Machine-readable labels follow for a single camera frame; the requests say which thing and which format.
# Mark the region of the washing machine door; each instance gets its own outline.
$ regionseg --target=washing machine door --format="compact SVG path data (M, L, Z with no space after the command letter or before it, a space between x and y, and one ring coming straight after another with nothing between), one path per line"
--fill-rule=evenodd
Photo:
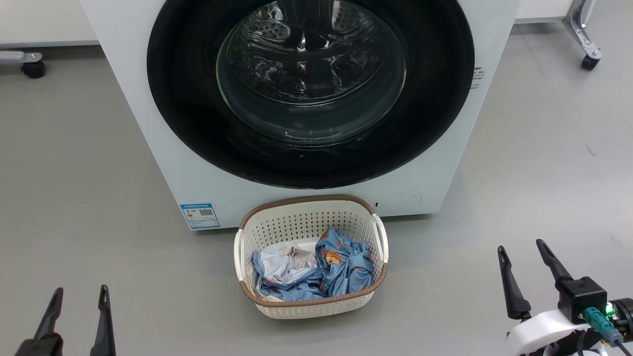
M473 68L457 0L167 0L147 53L156 105L191 150L287 188L414 159L459 114Z

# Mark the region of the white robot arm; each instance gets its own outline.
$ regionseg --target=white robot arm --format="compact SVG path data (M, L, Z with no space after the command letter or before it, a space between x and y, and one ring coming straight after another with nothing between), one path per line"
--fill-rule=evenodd
M508 317L521 320L506 337L510 355L607 356L607 344L630 356L623 343L633 341L633 300L608 302L606 291L591 278L573 279L543 240L536 240L536 245L554 275L560 299L558 309L535 317L530 315L530 303L519 290L505 249L498 248Z

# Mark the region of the energy label sticker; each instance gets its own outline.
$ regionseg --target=energy label sticker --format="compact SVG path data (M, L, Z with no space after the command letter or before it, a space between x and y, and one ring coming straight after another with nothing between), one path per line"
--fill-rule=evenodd
M192 230L220 227L220 222L215 216L215 211L213 211L211 203L185 204L181 205L180 208Z

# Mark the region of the green led light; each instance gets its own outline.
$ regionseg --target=green led light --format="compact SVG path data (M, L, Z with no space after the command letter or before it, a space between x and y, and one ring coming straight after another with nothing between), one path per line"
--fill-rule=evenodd
M606 316L610 317L611 315L613 315L615 313L615 309L613 308L613 305L611 305L611 302L607 302L606 303Z

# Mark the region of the teal cable connector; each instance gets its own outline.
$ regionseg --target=teal cable connector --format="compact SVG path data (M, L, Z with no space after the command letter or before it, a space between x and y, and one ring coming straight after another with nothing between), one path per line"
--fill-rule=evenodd
M589 307L585 309L584 317L587 324L599 332L609 346L618 347L616 340L623 342L622 334L613 327L613 324L597 308Z

